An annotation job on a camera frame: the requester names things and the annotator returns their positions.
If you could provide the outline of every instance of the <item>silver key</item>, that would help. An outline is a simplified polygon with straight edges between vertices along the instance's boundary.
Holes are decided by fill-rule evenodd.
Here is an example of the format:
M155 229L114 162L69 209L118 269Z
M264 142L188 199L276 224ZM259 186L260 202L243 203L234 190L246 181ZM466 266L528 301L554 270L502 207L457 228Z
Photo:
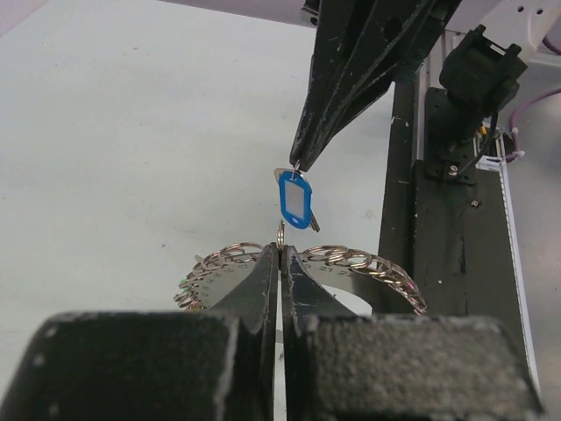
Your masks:
M279 178L281 178L281 174L286 172L286 171L297 171L294 168L276 168L274 170L274 179L277 181L277 183L279 182ZM302 178L304 178L304 180L306 179L306 177L304 176L304 174L302 174L301 172L298 171L298 174L300 174L302 176ZM315 232L319 232L320 228L319 228L319 224L317 222L316 219L316 215L314 215L314 211L312 211L312 220L309 224L309 228L311 228L312 230L314 230Z

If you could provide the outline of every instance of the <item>black pliers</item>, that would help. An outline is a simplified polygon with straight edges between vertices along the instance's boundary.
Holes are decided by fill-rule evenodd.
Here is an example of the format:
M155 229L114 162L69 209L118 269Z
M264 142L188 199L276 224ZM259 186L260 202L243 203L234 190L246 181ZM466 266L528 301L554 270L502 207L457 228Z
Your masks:
M309 89L290 163L309 171L331 139L410 82L460 0L321 0ZM314 8L316 2L307 5Z
M281 280L284 362L275 361ZM2 421L527 419L542 412L502 326L481 318L354 315L292 246L203 312L87 312L32 339Z

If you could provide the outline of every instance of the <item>black bracket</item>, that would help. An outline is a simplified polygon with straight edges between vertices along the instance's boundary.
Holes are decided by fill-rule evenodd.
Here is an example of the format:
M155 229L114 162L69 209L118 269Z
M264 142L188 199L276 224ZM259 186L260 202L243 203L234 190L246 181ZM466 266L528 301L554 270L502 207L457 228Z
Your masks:
M444 60L440 83L459 108L490 116L518 92L518 77L528 67L519 57L516 44L498 46L483 36L485 26L469 31Z
M458 171L473 159L472 139L450 141L448 131L439 124L443 112L451 110L444 89L429 88L425 97L425 160L427 177L442 182L474 185L477 182L475 167L466 169L460 177Z

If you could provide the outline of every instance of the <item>chain of key rings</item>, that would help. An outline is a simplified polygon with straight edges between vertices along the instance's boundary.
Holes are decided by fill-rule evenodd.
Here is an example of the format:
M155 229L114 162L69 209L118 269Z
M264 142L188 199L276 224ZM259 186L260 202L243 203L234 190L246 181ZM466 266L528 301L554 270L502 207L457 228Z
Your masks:
M284 247L283 225L280 226L277 234L277 247L279 250ZM256 249L257 251L247 252L246 249ZM181 281L179 286L183 291L177 294L174 300L180 308L202 310L204 308L202 302L190 290L195 285L194 282L202 280L219 268L256 261L262 250L261 244L242 242L227 246L205 258L196 256L197 263L187 277ZM354 273L370 276L373 281L383 282L401 294L413 306L415 314L421 316L427 311L427 304L416 283L402 267L389 260L345 246L315 246L304 250L300 256L303 262L321 261L327 266L348 268Z

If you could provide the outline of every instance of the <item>white label on tag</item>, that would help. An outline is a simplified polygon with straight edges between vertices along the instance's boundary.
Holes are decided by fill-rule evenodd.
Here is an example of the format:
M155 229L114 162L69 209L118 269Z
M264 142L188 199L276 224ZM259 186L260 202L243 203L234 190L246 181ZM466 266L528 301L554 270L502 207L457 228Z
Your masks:
M285 183L287 211L304 218L304 190L292 182Z

